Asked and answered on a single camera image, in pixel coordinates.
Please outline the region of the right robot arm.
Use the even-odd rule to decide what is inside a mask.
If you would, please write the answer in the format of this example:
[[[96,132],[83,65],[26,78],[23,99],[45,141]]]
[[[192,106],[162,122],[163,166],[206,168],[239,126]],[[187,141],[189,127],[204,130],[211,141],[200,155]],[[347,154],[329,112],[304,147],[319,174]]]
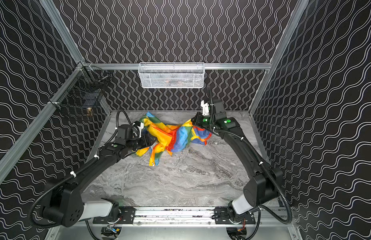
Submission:
[[[243,129],[235,118],[228,118],[225,114],[217,114],[212,118],[197,113],[191,119],[194,126],[211,132],[224,140],[237,155],[243,164],[249,181],[243,188],[243,193],[228,205],[228,215],[233,222],[239,222],[247,214],[265,210],[280,223],[288,225],[292,222],[293,213],[286,196],[281,188],[283,173],[278,168],[273,168],[255,150],[246,138]],[[286,208],[286,219],[278,216],[264,203],[281,198]]]

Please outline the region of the rainbow striped jacket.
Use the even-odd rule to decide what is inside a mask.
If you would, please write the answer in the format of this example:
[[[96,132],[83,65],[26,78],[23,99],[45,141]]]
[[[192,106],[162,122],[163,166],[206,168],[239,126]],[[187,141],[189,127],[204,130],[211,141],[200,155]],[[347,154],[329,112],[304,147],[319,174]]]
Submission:
[[[149,153],[149,166],[159,164],[161,155],[168,152],[169,155],[184,150],[190,143],[207,145],[212,133],[196,127],[190,120],[181,125],[166,125],[159,118],[146,113],[139,120],[144,124],[144,130],[156,138],[149,147],[138,150],[135,154],[139,157]]]

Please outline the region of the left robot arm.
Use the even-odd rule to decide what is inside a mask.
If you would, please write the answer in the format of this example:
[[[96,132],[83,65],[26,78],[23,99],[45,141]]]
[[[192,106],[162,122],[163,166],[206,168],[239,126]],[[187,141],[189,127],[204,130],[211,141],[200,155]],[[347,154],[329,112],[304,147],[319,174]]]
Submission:
[[[151,147],[157,138],[133,125],[119,126],[114,135],[77,171],[70,172],[61,180],[53,179],[45,185],[44,192],[31,205],[27,215],[32,227],[71,227],[81,220],[115,216],[118,207],[116,202],[101,200],[99,208],[95,210],[91,203],[82,200],[83,191],[109,167],[139,150]]]

